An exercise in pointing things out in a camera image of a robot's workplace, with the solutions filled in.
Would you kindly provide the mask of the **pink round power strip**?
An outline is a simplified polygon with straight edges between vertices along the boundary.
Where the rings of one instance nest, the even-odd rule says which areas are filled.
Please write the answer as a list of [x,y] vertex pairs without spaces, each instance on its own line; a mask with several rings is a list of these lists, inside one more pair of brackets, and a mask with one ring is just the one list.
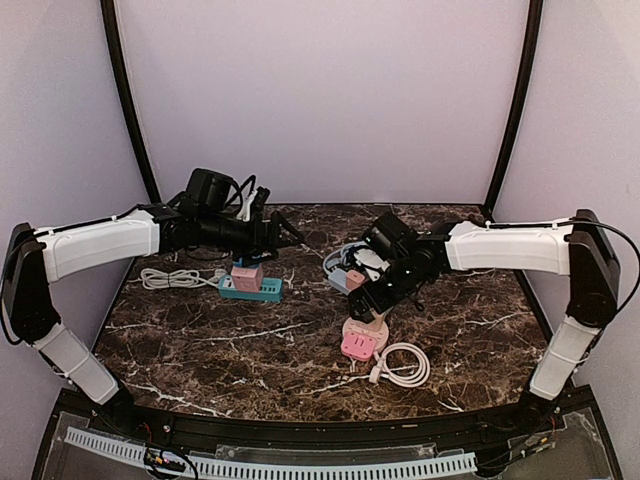
[[342,334],[346,337],[349,333],[362,334],[375,340],[374,350],[380,353],[389,339],[389,328],[386,323],[387,313],[376,314],[368,323],[349,317],[342,326]]

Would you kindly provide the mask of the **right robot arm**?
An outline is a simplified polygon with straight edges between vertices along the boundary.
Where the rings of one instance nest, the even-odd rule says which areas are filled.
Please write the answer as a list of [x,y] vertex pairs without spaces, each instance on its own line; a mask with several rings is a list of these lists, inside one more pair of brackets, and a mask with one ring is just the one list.
[[348,296],[355,319],[383,314],[451,271],[502,269],[567,276],[565,317],[536,366],[528,396],[510,413],[521,434],[534,432],[601,332],[626,307],[619,298],[620,262],[607,235],[612,227],[593,211],[533,223],[444,222],[418,232],[386,213],[362,239],[389,266]]

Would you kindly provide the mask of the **pink charger plug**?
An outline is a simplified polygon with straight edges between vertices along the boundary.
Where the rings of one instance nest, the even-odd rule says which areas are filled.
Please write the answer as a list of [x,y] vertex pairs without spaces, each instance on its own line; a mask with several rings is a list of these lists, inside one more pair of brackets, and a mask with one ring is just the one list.
[[351,292],[368,280],[368,277],[357,270],[349,270],[346,273],[345,286],[348,292]]

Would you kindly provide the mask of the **grey-blue power strip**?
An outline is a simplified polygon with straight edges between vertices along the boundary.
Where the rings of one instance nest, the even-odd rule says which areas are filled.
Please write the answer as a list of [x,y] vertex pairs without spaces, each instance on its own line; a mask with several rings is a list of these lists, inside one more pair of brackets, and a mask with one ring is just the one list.
[[348,271],[342,269],[335,269],[331,271],[328,275],[329,284],[338,290],[340,293],[348,295],[350,292],[347,291],[345,286],[346,273]]

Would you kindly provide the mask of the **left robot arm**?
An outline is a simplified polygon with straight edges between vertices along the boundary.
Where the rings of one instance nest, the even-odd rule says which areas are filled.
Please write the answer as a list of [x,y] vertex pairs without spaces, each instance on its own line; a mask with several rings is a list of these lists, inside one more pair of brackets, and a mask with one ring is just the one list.
[[26,344],[57,367],[117,434],[131,436],[141,427],[141,415],[130,392],[64,324],[51,284],[103,264],[202,245],[256,264],[303,241],[278,211],[242,221],[220,213],[186,215],[161,203],[56,228],[22,223],[12,231],[1,274],[1,328],[10,345]]

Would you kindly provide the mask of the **pink square adapter plug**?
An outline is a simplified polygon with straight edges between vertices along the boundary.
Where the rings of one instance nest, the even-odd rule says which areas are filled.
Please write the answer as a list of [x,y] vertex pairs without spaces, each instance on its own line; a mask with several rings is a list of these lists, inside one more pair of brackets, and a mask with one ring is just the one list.
[[376,350],[376,339],[357,332],[347,332],[343,336],[341,352],[350,359],[367,362]]

